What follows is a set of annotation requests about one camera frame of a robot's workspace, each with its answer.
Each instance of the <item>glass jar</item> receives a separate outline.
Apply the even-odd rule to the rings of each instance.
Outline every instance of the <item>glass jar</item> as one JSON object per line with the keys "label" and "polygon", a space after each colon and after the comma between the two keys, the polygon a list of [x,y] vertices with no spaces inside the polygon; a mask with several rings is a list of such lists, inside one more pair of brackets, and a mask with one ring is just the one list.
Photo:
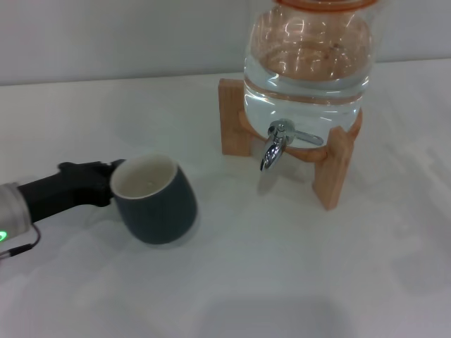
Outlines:
{"label": "glass jar", "polygon": [[[354,123],[390,0],[276,0],[255,22],[245,59],[245,110],[267,137],[280,119],[327,142]],[[318,143],[295,139],[290,146]]]}

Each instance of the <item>wooden stand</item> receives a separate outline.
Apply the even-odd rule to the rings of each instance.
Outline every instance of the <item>wooden stand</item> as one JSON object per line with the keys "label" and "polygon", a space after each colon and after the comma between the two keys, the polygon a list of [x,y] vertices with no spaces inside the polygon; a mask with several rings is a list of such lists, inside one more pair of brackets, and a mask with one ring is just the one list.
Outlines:
{"label": "wooden stand", "polygon": [[[250,156],[251,137],[266,140],[258,134],[246,118],[244,82],[222,79],[219,82],[219,113],[221,117],[221,141],[224,155]],[[338,204],[346,178],[354,141],[362,126],[362,111],[349,132],[341,127],[330,130],[328,143],[316,149],[287,147],[286,153],[304,162],[315,163],[313,189],[326,210]]]}

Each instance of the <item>cable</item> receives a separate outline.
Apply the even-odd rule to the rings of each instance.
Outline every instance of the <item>cable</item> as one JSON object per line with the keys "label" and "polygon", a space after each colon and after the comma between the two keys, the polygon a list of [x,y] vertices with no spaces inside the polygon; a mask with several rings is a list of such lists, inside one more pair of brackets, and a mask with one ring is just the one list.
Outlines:
{"label": "cable", "polygon": [[37,244],[41,241],[41,231],[34,223],[32,223],[31,226],[33,226],[33,229],[35,229],[36,234],[37,234],[37,238],[36,238],[35,242],[31,243],[31,244],[17,246],[16,248],[12,248],[12,249],[0,252],[0,260],[6,259],[9,257],[13,257],[13,256],[17,256],[18,254],[21,254],[23,252],[31,250],[35,246],[37,246]]}

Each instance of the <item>wooden leg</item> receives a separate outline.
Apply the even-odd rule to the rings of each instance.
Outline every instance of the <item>wooden leg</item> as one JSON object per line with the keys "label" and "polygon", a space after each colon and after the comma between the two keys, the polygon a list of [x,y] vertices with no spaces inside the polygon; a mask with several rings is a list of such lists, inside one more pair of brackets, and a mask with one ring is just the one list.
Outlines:
{"label": "wooden leg", "polygon": [[252,136],[243,129],[239,119],[239,112],[244,110],[243,81],[221,79],[218,94],[223,154],[251,156]]}
{"label": "wooden leg", "polygon": [[338,205],[354,150],[354,139],[341,127],[335,127],[329,132],[326,149],[327,158],[315,163],[313,190],[324,208],[331,210]]}

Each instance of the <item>water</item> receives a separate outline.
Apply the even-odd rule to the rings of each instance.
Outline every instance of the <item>water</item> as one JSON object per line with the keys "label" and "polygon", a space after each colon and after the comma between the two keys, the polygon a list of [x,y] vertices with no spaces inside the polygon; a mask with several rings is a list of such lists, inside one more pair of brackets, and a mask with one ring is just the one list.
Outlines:
{"label": "water", "polygon": [[[271,122],[287,118],[295,123],[296,130],[319,136],[325,143],[331,128],[341,126],[348,131],[362,104],[362,95],[369,82],[369,66],[354,67],[350,71],[349,64],[353,59],[340,50],[340,59],[331,61],[334,69],[326,69],[332,80],[324,80],[325,71],[313,68],[311,55],[303,60],[299,59],[299,53],[293,54],[297,56],[295,62],[289,62],[287,51],[281,51],[279,55],[281,57],[260,60],[252,55],[246,58],[245,109],[252,127],[267,137]],[[322,77],[320,80],[315,78],[318,74]],[[299,139],[290,146],[317,147]]]}

